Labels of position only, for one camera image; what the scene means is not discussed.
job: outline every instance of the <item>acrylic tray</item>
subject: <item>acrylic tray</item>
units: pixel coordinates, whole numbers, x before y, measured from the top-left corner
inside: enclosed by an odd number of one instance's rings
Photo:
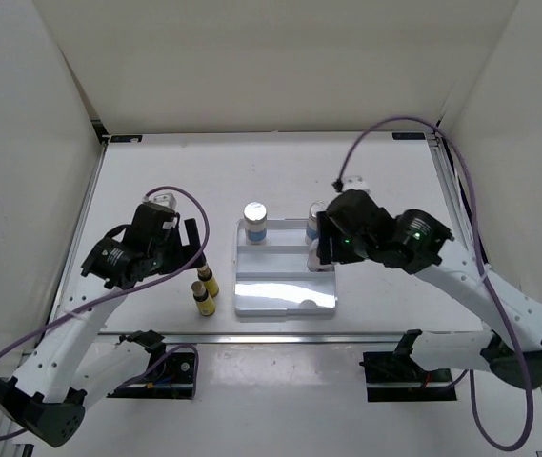
[[[234,310],[239,316],[314,316],[336,312],[334,271],[307,268],[306,219],[267,222],[266,245],[246,244],[236,232]]]

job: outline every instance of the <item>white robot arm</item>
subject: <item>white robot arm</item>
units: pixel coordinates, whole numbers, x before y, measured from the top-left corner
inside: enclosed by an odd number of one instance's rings
[[[81,367],[95,337],[135,284],[206,264],[195,220],[184,221],[189,243],[182,245],[174,198],[164,194],[158,199],[161,203],[145,201],[130,225],[111,230],[95,245],[82,266],[77,293],[62,303],[63,312],[73,317],[51,329],[9,379],[0,378],[0,409],[53,447],[67,442],[86,410],[107,394],[142,373],[151,371],[144,381],[154,381],[164,372],[162,364],[172,351],[166,352],[163,337],[151,330],[120,337],[109,354]],[[122,231],[122,241],[115,240]],[[86,308],[108,295],[113,298]]]
[[[318,214],[322,264],[364,259],[401,268],[444,290],[490,329],[431,333],[409,330],[393,353],[395,365],[413,372],[440,368],[489,371],[523,388],[512,341],[484,287],[472,255],[450,230],[428,213],[410,209],[392,218],[363,189],[346,189]],[[542,385],[542,304],[524,295],[491,270],[493,285],[523,350],[532,387]]]

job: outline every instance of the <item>small vial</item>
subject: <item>small vial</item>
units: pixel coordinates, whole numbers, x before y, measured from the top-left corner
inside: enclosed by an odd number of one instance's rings
[[[308,245],[319,237],[317,228],[317,213],[320,211],[325,211],[327,206],[328,205],[326,202],[319,201],[313,203],[309,209],[309,220],[307,221],[307,230],[305,232],[305,243]]]
[[[309,258],[307,259],[307,268],[313,273],[320,271],[334,271],[334,265],[321,265],[319,257],[317,256],[317,247],[319,246],[319,240],[313,240],[309,247]]]
[[[205,264],[203,267],[197,268],[196,272],[198,273],[199,281],[203,283],[203,286],[205,286],[211,297],[215,297],[220,293],[220,287],[217,285],[217,281],[215,281],[213,271],[211,271],[209,265]]]
[[[196,302],[196,307],[198,312],[202,316],[211,316],[215,313],[215,303],[210,296],[210,293],[207,292],[205,285],[200,281],[194,281],[192,283],[192,296]]]
[[[248,245],[264,245],[267,242],[267,208],[251,202],[243,210],[245,238]]]

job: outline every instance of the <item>white wall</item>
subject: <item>white wall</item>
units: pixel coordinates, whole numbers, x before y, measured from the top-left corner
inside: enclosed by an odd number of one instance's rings
[[[48,312],[98,152],[31,1],[0,0],[0,349]]]
[[[492,264],[542,301],[542,2],[520,0],[453,134]]]
[[[109,132],[448,125],[516,0],[35,0]]]

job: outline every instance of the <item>white table surface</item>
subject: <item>white table surface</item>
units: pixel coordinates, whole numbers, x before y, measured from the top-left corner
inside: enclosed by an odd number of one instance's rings
[[[193,401],[104,399],[60,448],[30,434],[14,441],[35,443],[33,457],[503,455],[473,423],[467,380],[455,402],[367,403],[357,364],[371,348],[200,345]],[[107,349],[96,345],[92,353]],[[524,423],[522,390],[490,374],[476,380],[484,425],[499,443],[512,443]],[[534,401],[532,436],[511,455],[534,457],[542,450],[539,389]]]
[[[129,223],[144,193],[173,185],[207,210],[206,249],[221,292],[212,317],[198,314],[187,271],[166,284],[133,294],[111,316],[106,332],[154,329],[161,333],[400,333],[480,329],[480,321],[440,290],[373,262],[337,268],[338,307],[331,319],[238,318],[232,306],[236,223],[250,201],[270,218],[306,218],[313,201],[331,200],[335,180],[355,133],[145,135],[143,142],[110,143],[90,203],[64,299],[77,292],[80,265],[103,235]],[[397,215],[423,209],[451,227],[427,141],[394,141],[377,133],[362,143],[347,175],[362,175],[379,206]],[[182,220],[196,208],[177,196]]]

